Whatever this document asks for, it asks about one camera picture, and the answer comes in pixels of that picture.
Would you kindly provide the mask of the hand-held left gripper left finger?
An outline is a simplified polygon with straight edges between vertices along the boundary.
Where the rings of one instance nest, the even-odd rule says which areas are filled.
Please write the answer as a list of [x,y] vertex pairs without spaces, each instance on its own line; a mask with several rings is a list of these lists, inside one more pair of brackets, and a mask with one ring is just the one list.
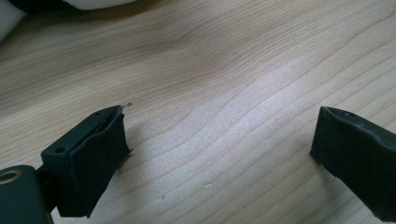
[[41,174],[63,217],[88,217],[130,154],[120,105],[90,114],[41,152]]

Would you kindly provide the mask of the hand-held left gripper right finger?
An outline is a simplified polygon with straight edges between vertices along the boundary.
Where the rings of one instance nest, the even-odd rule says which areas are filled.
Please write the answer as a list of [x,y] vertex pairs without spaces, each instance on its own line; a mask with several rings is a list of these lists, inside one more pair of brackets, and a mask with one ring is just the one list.
[[356,114],[323,106],[310,155],[382,221],[396,222],[396,134]]

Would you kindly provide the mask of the black and white panda plush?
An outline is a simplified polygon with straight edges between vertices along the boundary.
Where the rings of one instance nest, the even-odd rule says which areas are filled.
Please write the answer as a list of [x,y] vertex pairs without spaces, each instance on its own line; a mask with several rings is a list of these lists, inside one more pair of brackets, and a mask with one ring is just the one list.
[[0,0],[0,42],[29,14],[117,7],[135,0]]

